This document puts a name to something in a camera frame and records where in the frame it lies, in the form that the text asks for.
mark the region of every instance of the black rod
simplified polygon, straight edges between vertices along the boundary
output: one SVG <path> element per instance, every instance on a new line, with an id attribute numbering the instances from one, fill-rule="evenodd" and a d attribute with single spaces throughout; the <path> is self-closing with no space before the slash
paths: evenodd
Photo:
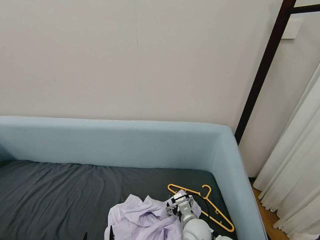
<path id="1" fill-rule="evenodd" d="M 320 12 L 320 4 L 310 6 L 297 6 L 291 9 L 291 14 L 303 14 L 312 12 Z"/>
<path id="2" fill-rule="evenodd" d="M 235 131 L 235 139 L 239 144 L 245 132 L 250 115 L 254 109 L 255 103 L 259 96 L 260 90 L 264 84 L 267 73 L 271 66 L 272 60 L 276 54 L 281 37 L 286 29 L 291 11 L 294 8 L 296 0 L 283 0 L 278 17 L 273 26 L 269 41 L 266 45 L 262 60 L 260 62 L 258 71 L 256 72 L 249 96 L 246 100 L 239 124 Z"/>

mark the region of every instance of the gray bed sheet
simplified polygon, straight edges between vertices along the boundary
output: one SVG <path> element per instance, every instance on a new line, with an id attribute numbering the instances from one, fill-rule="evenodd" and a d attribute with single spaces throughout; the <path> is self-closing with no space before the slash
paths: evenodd
<path id="1" fill-rule="evenodd" d="M 165 201 L 172 196 L 168 184 L 195 191 L 210 185 L 211 201 L 230 219 L 217 182 L 207 171 L 0 162 L 0 240 L 82 240 L 86 232 L 88 240 L 103 240 L 111 207 L 130 194 Z M 204 202 L 195 200 L 206 211 Z M 210 214 L 224 222 L 212 207 Z M 210 227 L 237 239 L 236 232 L 227 232 L 212 221 Z"/>

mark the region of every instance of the crumpled shirt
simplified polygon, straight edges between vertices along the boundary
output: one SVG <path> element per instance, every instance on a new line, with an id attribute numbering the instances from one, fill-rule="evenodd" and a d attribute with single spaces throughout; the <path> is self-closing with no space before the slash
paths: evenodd
<path id="1" fill-rule="evenodd" d="M 171 198 L 158 201 L 147 196 L 142 201 L 130 194 L 124 203 L 110 209 L 104 240 L 110 240 L 110 226 L 114 240 L 182 240 L 182 224 L 177 216 L 167 214 L 167 203 L 172 205 Z M 196 201 L 193 201 L 191 210 L 200 216 L 201 208 Z"/>

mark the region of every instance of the plastic hanger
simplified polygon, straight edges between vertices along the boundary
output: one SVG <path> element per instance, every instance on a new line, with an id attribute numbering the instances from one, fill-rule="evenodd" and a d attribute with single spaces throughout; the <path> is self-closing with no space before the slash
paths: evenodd
<path id="1" fill-rule="evenodd" d="M 230 233 L 232 233 L 232 232 L 235 231 L 235 226 L 232 224 L 232 222 L 210 201 L 209 195 L 210 195 L 210 193 L 211 193 L 212 190 L 211 190 L 211 187 L 210 187 L 209 185 L 207 185 L 207 184 L 202 185 L 202 188 L 208 188 L 208 189 L 209 189 L 209 190 L 208 190 L 208 193 L 206 194 L 206 196 L 201 196 L 201 193 L 198 192 L 198 191 L 194 191 L 194 190 L 185 188 L 185 187 L 183 187 L 183 186 L 178 186 L 178 185 L 175 185 L 175 184 L 170 183 L 170 184 L 168 185 L 168 190 L 169 190 L 170 192 L 174 193 L 174 194 L 176 194 L 177 191 L 171 189 L 170 187 L 175 187 L 175 188 L 177 188 L 177 189 L 182 189 L 182 190 L 184 190 L 185 192 L 190 192 L 190 193 L 198 194 L 200 197 L 202 197 L 202 198 L 204 198 L 205 200 L 207 200 L 207 201 L 209 202 L 209 204 L 211 204 L 211 206 L 215 208 L 215 213 L 216 213 L 216 214 L 220 214 L 220 215 L 228 222 L 228 224 L 231 226 L 231 228 L 227 228 L 225 225 L 222 224 L 222 221 L 217 221 L 217 220 L 215 220 L 215 219 L 214 219 L 213 217 L 211 217 L 211 216 L 210 216 L 210 219 L 211 219 L 212 221 L 214 221 L 216 224 L 218 224 L 220 227 L 222 227 L 223 229 L 225 229 L 226 231 L 228 231 L 228 232 L 230 232 Z M 201 211 L 201 212 L 208 217 L 208 214 L 207 214 L 206 212 L 204 212 L 204 211 Z"/>

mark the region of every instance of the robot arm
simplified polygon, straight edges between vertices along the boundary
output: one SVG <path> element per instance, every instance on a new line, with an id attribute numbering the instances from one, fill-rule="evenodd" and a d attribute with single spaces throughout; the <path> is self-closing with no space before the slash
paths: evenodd
<path id="1" fill-rule="evenodd" d="M 169 215 L 179 216 L 183 227 L 183 240 L 231 240 L 227 236 L 214 236 L 209 225 L 192 212 L 193 201 L 192 196 L 177 193 L 172 198 L 172 205 L 166 207 Z"/>

